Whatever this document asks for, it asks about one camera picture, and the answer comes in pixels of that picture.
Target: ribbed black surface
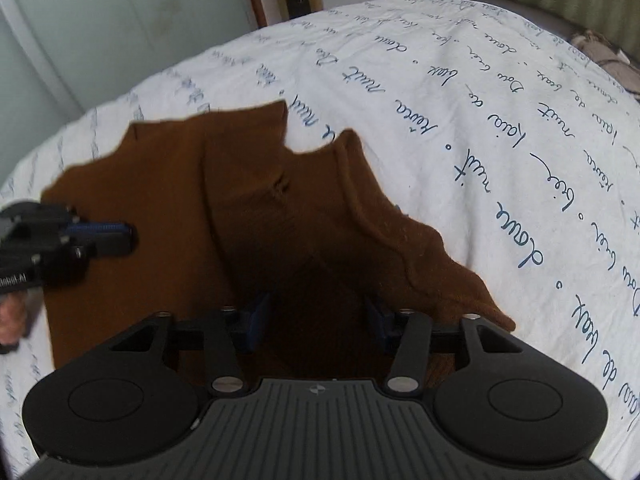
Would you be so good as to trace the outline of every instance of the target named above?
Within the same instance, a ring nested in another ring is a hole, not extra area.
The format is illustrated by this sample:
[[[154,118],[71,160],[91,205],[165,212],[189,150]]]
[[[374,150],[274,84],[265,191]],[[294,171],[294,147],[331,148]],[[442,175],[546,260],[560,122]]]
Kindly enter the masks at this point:
[[[603,480],[588,462],[550,471],[486,465],[444,439],[416,402],[370,381],[265,380],[218,400],[174,448],[126,466],[44,458],[25,480]]]

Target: brown sweater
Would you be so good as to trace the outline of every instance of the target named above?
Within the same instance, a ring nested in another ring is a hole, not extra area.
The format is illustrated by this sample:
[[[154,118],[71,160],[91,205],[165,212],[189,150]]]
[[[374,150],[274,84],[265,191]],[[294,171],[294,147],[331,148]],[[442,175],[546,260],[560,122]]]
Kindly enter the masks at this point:
[[[475,312],[514,329],[438,232],[386,199],[353,131],[295,154],[286,123],[276,102],[132,124],[116,152],[44,192],[92,221],[130,222],[140,238],[131,256],[93,261],[81,283],[45,289],[57,366],[153,312],[188,319],[260,291],[274,305],[259,351],[241,361],[250,380],[382,380],[390,361],[367,332],[364,294],[437,321]],[[192,380],[197,367],[181,363]]]

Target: black robotic claw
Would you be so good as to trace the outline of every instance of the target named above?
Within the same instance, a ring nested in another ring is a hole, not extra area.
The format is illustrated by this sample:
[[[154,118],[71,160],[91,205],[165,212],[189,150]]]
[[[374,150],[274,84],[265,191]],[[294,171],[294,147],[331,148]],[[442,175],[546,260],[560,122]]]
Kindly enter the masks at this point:
[[[0,296],[82,276],[90,258],[126,256],[132,226],[82,222],[71,208],[18,202],[0,211]]]
[[[236,352],[259,343],[268,296],[143,320],[30,391],[22,415],[42,454],[24,480],[606,480],[588,460],[607,421],[592,384],[479,316],[439,326],[366,308],[394,355],[382,387],[265,378],[249,390]],[[204,410],[164,365],[171,349],[204,352]],[[433,389],[430,352],[456,356]]]

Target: white bed sheet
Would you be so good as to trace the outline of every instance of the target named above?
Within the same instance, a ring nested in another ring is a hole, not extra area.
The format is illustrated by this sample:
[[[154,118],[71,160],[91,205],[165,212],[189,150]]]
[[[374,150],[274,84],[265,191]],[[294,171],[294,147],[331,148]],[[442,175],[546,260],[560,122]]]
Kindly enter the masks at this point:
[[[466,0],[381,0],[251,33],[63,128],[16,167],[0,205],[38,199],[67,166],[112,151],[132,120],[279,98],[290,107],[288,146],[313,150],[354,128],[386,195],[442,233],[516,321],[515,335],[593,381],[609,407],[593,459],[615,479],[633,477],[640,107],[516,14]],[[45,316],[0,369],[1,438],[18,474],[36,460],[20,406],[51,370]]]

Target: silver bolt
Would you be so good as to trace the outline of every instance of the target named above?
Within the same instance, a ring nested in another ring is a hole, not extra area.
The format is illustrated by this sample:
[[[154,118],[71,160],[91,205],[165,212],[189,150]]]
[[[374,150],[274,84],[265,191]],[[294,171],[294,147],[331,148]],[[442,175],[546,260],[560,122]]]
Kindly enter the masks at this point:
[[[411,377],[394,377],[386,382],[386,387],[399,394],[408,394],[418,389],[418,381]]]
[[[218,377],[211,383],[214,390],[222,394],[232,394],[242,388],[244,383],[241,379],[233,376]]]

